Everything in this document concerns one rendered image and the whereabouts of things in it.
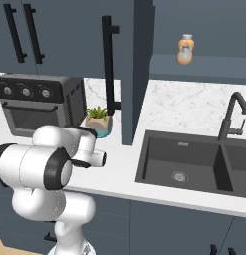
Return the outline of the open blue cabinet door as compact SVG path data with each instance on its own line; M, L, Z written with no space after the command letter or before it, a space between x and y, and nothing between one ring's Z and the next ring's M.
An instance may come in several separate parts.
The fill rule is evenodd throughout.
M153 53L155 6L153 0L129 0L123 18L121 68L122 144L132 145Z

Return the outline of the blue base cabinet front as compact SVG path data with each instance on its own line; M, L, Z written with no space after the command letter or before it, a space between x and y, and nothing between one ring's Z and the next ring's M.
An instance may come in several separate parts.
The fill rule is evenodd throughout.
M44 240L50 232L55 237L54 221L35 222L17 215L12 208L13 190L0 183L0 239L11 248L47 255L55 242ZM96 213L83 226L86 239L97 255L129 255L130 202L126 199L91 194Z

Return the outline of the orange condiment bottle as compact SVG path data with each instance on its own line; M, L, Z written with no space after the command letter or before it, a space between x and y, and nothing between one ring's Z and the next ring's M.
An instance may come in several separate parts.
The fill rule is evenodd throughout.
M194 41L191 34L183 34L178 42L178 53L176 56L179 65L189 65L193 59Z

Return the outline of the blue base cabinet door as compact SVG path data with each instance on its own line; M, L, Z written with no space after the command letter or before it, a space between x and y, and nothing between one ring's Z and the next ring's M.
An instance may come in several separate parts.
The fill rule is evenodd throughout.
M133 201L130 255L210 255L211 244L219 252L232 219L228 215Z
M226 255L229 247L234 248L236 255L246 255L246 218L234 218L226 238Z

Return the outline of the open blue cabinet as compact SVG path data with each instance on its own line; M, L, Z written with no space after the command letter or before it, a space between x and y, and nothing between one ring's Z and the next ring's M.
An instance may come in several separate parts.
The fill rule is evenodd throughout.
M153 79L246 85L246 0L154 0ZM184 34L193 60L176 62Z

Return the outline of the potted green plant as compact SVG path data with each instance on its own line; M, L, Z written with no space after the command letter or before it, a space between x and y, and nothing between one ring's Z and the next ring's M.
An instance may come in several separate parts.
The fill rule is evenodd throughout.
M113 118L108 115L106 108L97 106L87 109L86 126L96 131L98 138L108 136L112 131Z

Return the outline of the dark grey sink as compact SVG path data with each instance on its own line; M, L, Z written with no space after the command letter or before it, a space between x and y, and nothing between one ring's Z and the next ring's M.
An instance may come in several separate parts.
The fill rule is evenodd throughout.
M246 140L148 130L135 181L246 198Z

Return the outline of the black toaster oven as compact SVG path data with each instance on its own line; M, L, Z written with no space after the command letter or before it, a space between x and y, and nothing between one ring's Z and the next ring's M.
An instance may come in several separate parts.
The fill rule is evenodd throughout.
M45 125L79 126L87 115L83 78L4 74L0 104L14 136L31 137Z

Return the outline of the black tap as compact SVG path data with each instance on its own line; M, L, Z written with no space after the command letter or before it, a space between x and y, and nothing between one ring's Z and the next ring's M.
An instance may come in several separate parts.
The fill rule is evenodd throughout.
M232 135L242 135L243 134L243 127L245 122L242 122L241 128L231 128L231 117L233 114L235 102L238 102L241 108L241 114L243 116L246 115L246 101L243 96L239 92L234 92L230 98L227 112L225 118L222 120L219 135L217 140L219 142L224 142L227 139L229 134Z

